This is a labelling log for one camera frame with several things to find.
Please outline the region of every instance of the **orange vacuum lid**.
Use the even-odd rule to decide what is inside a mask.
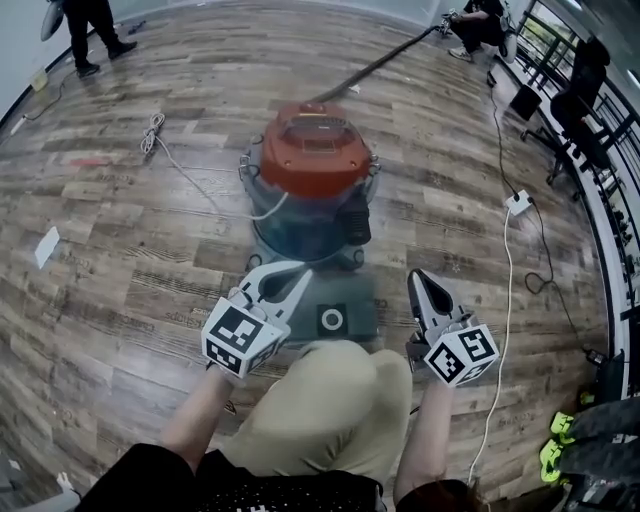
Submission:
[[[291,195],[328,198],[369,173],[371,156],[337,105],[289,104],[267,125],[261,175]]]

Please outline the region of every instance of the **vacuum hose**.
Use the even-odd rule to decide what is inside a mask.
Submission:
[[[436,28],[438,28],[438,25],[429,27],[422,34],[414,37],[413,39],[410,39],[405,43],[402,43],[400,46],[398,46],[397,48],[394,48],[385,56],[380,57],[377,61],[372,62],[366,68],[361,69],[355,75],[347,78],[344,82],[342,82],[337,87],[334,87],[330,91],[327,91],[309,100],[309,103],[324,103],[326,101],[331,101],[337,98],[338,96],[342,95],[347,89],[349,89],[349,87],[354,86],[355,84],[360,82],[360,80],[362,80],[363,78],[366,78],[371,73],[373,73],[376,69],[384,66],[387,62],[389,62],[391,59],[396,57],[396,55],[398,55],[399,53],[402,53],[403,51],[405,51],[407,48],[410,48],[414,44],[422,41],[425,37],[431,34],[431,32],[433,32]]]

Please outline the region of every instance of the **black pants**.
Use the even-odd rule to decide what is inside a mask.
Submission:
[[[640,397],[577,414],[567,433],[576,442],[564,449],[557,469],[627,485],[640,483],[640,439],[613,444],[616,434],[640,436]]]
[[[62,8],[69,22],[76,67],[87,65],[87,23],[93,25],[107,48],[115,48],[120,44],[113,29],[113,15],[108,0],[64,0]]]
[[[480,43],[498,46],[504,40],[504,33],[496,20],[472,20],[452,23],[451,30],[464,44],[465,49],[471,53],[478,49]]]

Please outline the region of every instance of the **white cable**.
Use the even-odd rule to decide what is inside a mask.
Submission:
[[[271,208],[271,210],[269,210],[264,215],[254,216],[254,215],[244,215],[242,213],[227,213],[227,212],[221,211],[220,208],[218,208],[218,205],[213,200],[213,198],[209,194],[207,194],[207,192],[202,187],[200,187],[200,185],[198,185],[193,179],[191,179],[191,177],[185,172],[184,168],[186,167],[187,169],[201,169],[201,170],[208,170],[208,171],[218,171],[218,170],[224,170],[224,169],[211,169],[208,167],[188,167],[188,166],[183,167],[178,162],[176,162],[171,156],[171,151],[169,151],[169,148],[167,147],[167,145],[158,136],[158,132],[160,131],[160,127],[164,123],[164,120],[165,120],[165,116],[162,112],[158,112],[157,114],[153,114],[151,116],[151,119],[149,120],[149,128],[147,128],[144,131],[144,138],[142,139],[142,141],[140,141],[140,150],[145,155],[148,155],[153,149],[153,146],[155,145],[155,143],[158,142],[158,144],[160,144],[160,147],[164,149],[165,153],[167,154],[167,158],[173,164],[173,166],[176,169],[178,169],[180,174],[182,174],[189,181],[189,183],[191,183],[213,205],[213,207],[216,209],[216,212],[214,213],[214,215],[218,215],[220,217],[227,217],[231,219],[265,220],[271,217],[274,213],[276,213],[280,209],[280,207],[284,204],[284,202],[287,200],[287,197],[289,197],[289,192],[285,192],[284,194],[282,194],[282,197],[278,200],[275,206]]]
[[[504,349],[502,350],[502,359],[500,360],[500,366],[498,367],[498,387],[496,388],[496,397],[493,399],[493,405],[489,410],[489,414],[487,415],[487,421],[484,424],[484,436],[482,437],[482,444],[480,445],[480,449],[478,450],[478,454],[476,458],[473,459],[473,463],[469,468],[469,478],[467,479],[467,486],[471,485],[471,479],[473,478],[473,470],[476,467],[476,463],[482,455],[482,451],[484,450],[485,444],[487,444],[487,437],[489,435],[489,421],[491,420],[491,415],[493,411],[496,409],[496,405],[498,405],[498,399],[500,398],[500,388],[502,387],[502,367],[504,366],[504,362],[507,360],[507,350],[509,349],[509,324],[511,323],[511,285],[513,283],[513,261],[511,260],[511,253],[509,252],[509,246],[507,245],[507,227],[509,223],[509,216],[511,215],[511,210],[507,210],[507,218],[504,220],[504,249],[507,251],[507,257],[509,258],[509,296],[507,303],[507,334],[504,339]]]

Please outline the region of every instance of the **sneaker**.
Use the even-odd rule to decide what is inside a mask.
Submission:
[[[100,66],[97,64],[91,64],[91,62],[87,62],[82,64],[81,66],[76,66],[76,71],[78,72],[79,78],[86,78],[91,75],[95,75],[98,71],[100,71]]]
[[[138,46],[138,43],[136,41],[133,41],[131,43],[118,43],[113,48],[109,48],[109,59],[117,59],[118,57],[120,57],[120,55],[129,53],[136,46]]]
[[[456,59],[465,60],[467,62],[473,62],[473,57],[464,46],[449,50],[449,55],[454,56]]]
[[[560,479],[560,470],[555,469],[556,463],[564,447],[549,439],[547,444],[540,450],[540,478],[545,483],[557,482]]]
[[[573,423],[573,416],[557,412],[551,422],[551,433],[556,434],[562,444],[571,444],[575,442],[575,439],[567,436],[571,424]]]

